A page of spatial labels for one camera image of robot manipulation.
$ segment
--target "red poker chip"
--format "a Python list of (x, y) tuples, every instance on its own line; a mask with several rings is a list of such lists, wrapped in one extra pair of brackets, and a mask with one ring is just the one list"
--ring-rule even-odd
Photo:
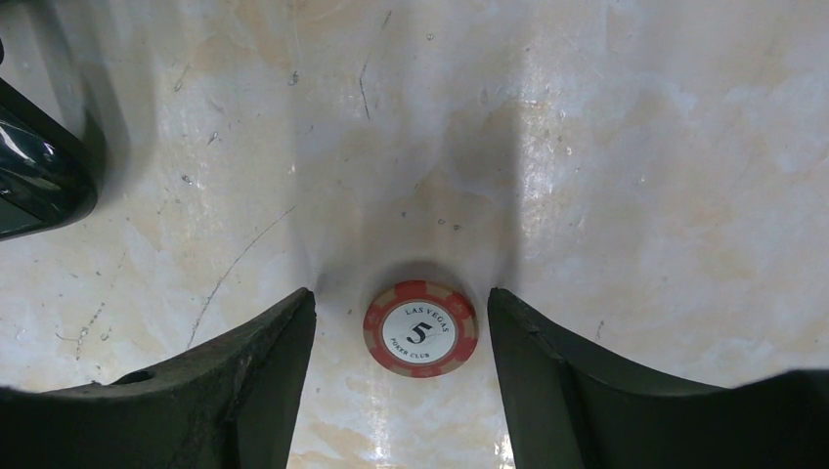
[(363, 337), (371, 356), (389, 370), (430, 378), (461, 366), (478, 344), (475, 311), (440, 283), (403, 281), (369, 306)]

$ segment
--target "scratched surface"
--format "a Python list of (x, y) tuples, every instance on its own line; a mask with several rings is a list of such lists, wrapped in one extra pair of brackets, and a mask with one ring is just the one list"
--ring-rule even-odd
[[(827, 23), (795, 0), (2, 4), (0, 75), (111, 168), (89, 218), (0, 243), (0, 382), (111, 382), (309, 286), (290, 467), (508, 468), (496, 284), (692, 379), (829, 366)], [(424, 271), (481, 341), (412, 381), (361, 323)]]

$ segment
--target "black object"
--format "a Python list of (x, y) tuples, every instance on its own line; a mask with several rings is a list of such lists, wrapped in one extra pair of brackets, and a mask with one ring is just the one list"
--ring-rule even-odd
[(103, 171), (91, 164), (80, 141), (0, 79), (0, 239), (89, 214), (98, 200), (93, 174)]
[(829, 467), (827, 371), (721, 389), (624, 359), (507, 290), (488, 310), (517, 469)]
[(303, 288), (111, 385), (0, 389), (0, 467), (284, 467), (315, 327)]

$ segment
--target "black plastic object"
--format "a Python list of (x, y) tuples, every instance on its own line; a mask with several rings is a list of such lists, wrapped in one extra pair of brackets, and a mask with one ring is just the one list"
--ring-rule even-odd
[(91, 161), (67, 129), (0, 79), (0, 239), (67, 225), (92, 211), (98, 171)]
[(315, 327), (314, 295), (300, 289), (108, 386), (0, 389), (0, 467), (285, 467)]
[(631, 362), (507, 290), (488, 310), (518, 469), (829, 467), (827, 371), (722, 389)]

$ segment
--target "white circle label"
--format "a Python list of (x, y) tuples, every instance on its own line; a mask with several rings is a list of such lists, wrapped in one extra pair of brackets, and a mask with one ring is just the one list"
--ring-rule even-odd
[(443, 308), (413, 301), (389, 313), (382, 334), (391, 355), (404, 362), (424, 364), (437, 362), (452, 350), (457, 329)]

